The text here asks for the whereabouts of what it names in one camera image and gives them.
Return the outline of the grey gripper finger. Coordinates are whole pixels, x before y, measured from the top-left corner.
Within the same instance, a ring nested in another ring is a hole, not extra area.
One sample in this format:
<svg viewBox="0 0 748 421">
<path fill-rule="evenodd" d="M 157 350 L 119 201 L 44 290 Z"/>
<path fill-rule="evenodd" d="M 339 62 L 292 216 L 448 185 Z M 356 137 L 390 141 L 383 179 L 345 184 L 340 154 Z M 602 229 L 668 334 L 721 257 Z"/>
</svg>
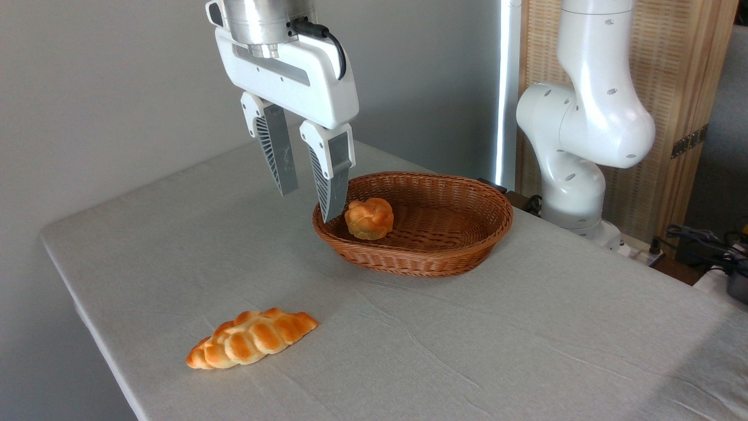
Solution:
<svg viewBox="0 0 748 421">
<path fill-rule="evenodd" d="M 297 190 L 297 176 L 284 109 L 250 92 L 241 94 L 241 108 L 249 134 L 259 141 L 280 194 L 291 194 Z"/>
<path fill-rule="evenodd" d="M 347 202 L 348 170 L 355 161 L 352 127 L 345 123 L 328 130 L 305 120 L 301 137 L 308 146 L 323 222 L 344 212 Z"/>
</svg>

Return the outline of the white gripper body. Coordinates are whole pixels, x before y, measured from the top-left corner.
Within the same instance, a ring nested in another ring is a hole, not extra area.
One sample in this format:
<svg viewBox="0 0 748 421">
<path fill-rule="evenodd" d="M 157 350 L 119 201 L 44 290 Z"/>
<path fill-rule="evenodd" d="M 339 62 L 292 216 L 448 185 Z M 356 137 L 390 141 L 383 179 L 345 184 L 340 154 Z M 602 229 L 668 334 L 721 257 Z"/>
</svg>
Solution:
<svg viewBox="0 0 748 421">
<path fill-rule="evenodd" d="M 327 129 L 353 120 L 359 101 L 352 67 L 338 79 L 340 60 L 334 43 L 300 35 L 278 45 L 278 58 L 255 57 L 220 27 L 217 48 L 233 85 L 277 104 Z"/>
</svg>

